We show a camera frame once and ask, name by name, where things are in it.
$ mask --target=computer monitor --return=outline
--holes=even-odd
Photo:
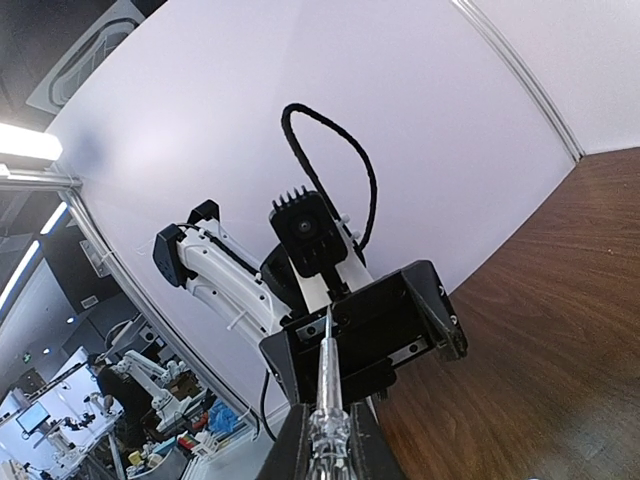
[[[45,410],[45,408],[36,402],[29,407],[28,410],[20,414],[16,419],[18,425],[22,427],[27,435],[32,435],[40,425],[49,420],[51,415]]]

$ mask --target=wood grain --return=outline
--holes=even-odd
[[[587,157],[452,295],[469,356],[400,369],[412,479],[640,479],[640,149]]]

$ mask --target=black cable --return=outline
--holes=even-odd
[[[370,189],[369,215],[367,217],[367,223],[366,223],[364,235],[362,236],[362,240],[359,243],[360,249],[364,250],[364,247],[367,246],[371,238],[371,232],[373,231],[373,222],[376,218],[376,206],[378,203],[378,184],[376,181],[376,174],[373,170],[373,166],[371,165],[371,160],[369,159],[367,152],[365,152],[364,148],[360,146],[358,141],[355,138],[353,138],[351,134],[349,134],[349,132],[347,132],[344,128],[342,128],[340,125],[336,124],[332,120],[328,119],[324,115],[321,115],[315,110],[312,110],[311,108],[307,107],[306,105],[302,105],[301,103],[292,103],[291,105],[288,105],[287,107],[285,107],[285,109],[282,112],[281,124],[282,124],[282,130],[284,131],[284,135],[287,138],[287,142],[289,142],[289,146],[291,147],[291,150],[293,150],[293,154],[298,159],[300,166],[302,167],[304,172],[307,174],[307,176],[311,179],[311,182],[313,183],[316,190],[318,190],[318,193],[322,195],[322,197],[324,198],[324,201],[327,203],[327,206],[329,207],[329,211],[331,212],[331,215],[333,215],[333,217],[336,220],[340,220],[340,214],[338,213],[338,210],[336,209],[335,205],[329,198],[327,191],[324,189],[324,186],[322,185],[322,182],[320,181],[318,174],[311,166],[311,162],[309,162],[309,158],[304,153],[304,150],[302,149],[302,146],[300,145],[300,142],[298,142],[298,138],[296,137],[296,134],[293,131],[293,127],[291,126],[291,115],[293,114],[293,112],[303,113],[308,117],[311,117],[317,122],[321,123],[325,127],[330,128],[331,130],[336,132],[338,135],[340,135],[343,139],[345,139],[349,143],[349,145],[351,145],[356,150],[356,152],[358,152],[358,155],[360,155],[360,158],[362,158],[362,161],[364,162],[364,166],[367,170],[367,175],[369,176],[369,189]]]
[[[269,376],[270,376],[269,370],[267,369],[265,370],[265,373],[264,373],[264,383],[262,384],[262,393],[260,394],[260,416],[262,417],[262,423],[264,423],[264,430],[267,432],[267,435],[269,435],[269,438],[275,442],[276,436],[271,431],[271,428],[269,428],[269,423],[267,422],[267,416],[264,413],[264,401],[267,398],[267,388],[269,387]]]

